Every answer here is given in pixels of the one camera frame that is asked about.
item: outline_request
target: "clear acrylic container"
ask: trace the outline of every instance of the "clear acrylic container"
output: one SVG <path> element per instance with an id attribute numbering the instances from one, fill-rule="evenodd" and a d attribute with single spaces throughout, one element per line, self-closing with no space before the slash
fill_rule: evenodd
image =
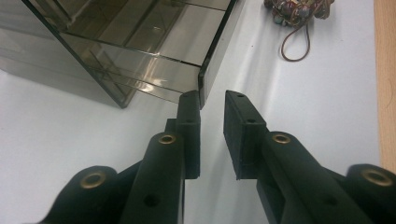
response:
<path id="1" fill-rule="evenodd" d="M 236 0 L 22 0 L 121 107 L 139 90 L 205 104 Z"/>

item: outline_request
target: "tangled wires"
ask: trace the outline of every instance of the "tangled wires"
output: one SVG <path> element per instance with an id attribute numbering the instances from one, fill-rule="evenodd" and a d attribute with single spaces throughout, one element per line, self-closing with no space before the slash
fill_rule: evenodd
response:
<path id="1" fill-rule="evenodd" d="M 334 0 L 264 0 L 266 7 L 272 8 L 274 22 L 284 26 L 294 27 L 294 31 L 285 37 L 281 47 L 282 57 L 288 62 L 299 62 L 304 59 L 311 48 L 309 39 L 308 22 L 315 16 L 319 19 L 327 19 L 330 15 L 330 5 Z M 286 41 L 289 37 L 305 26 L 308 46 L 303 57 L 290 59 L 284 52 Z"/>

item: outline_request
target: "wooden panel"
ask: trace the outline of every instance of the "wooden panel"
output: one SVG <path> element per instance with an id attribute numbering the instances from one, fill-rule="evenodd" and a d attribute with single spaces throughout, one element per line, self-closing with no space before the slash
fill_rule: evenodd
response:
<path id="1" fill-rule="evenodd" d="M 382 166 L 396 173 L 396 1 L 375 1 L 375 45 Z"/>

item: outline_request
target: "white table surface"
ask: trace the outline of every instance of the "white table surface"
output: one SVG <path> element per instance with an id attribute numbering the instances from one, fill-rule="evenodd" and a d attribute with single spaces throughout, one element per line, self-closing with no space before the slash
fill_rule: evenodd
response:
<path id="1" fill-rule="evenodd" d="M 266 223 L 255 180 L 236 181 L 223 135 L 226 90 L 246 94 L 272 131 L 295 135 L 325 167 L 344 174 L 379 164 L 373 1 L 335 1 L 311 24 L 312 49 L 287 63 L 290 28 L 247 0 L 202 117 L 201 176 L 187 181 L 185 223 Z M 303 33 L 287 45 L 304 51 Z M 33 223 L 78 171 L 118 172 L 140 161 L 177 105 L 139 92 L 118 109 L 0 72 L 0 223 Z"/>

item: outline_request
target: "screw hole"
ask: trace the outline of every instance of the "screw hole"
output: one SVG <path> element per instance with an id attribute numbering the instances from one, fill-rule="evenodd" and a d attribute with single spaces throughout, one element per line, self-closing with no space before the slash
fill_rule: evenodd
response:
<path id="1" fill-rule="evenodd" d="M 382 172 L 374 169 L 365 169 L 361 171 L 361 175 L 368 181 L 382 187 L 392 186 L 392 180 Z"/>
<path id="2" fill-rule="evenodd" d="M 176 141 L 176 138 L 173 135 L 167 134 L 162 136 L 158 141 L 161 144 L 172 144 Z"/>
<path id="3" fill-rule="evenodd" d="M 161 198 L 158 195 L 149 194 L 145 197 L 144 203 L 147 207 L 155 207 L 161 202 Z"/>
<path id="4" fill-rule="evenodd" d="M 106 180 L 106 174 L 103 171 L 97 171 L 85 175 L 79 184 L 84 189 L 94 189 L 101 186 Z"/>
<path id="5" fill-rule="evenodd" d="M 287 144 L 290 142 L 290 138 L 284 134 L 278 133 L 273 136 L 273 140 L 280 144 Z"/>

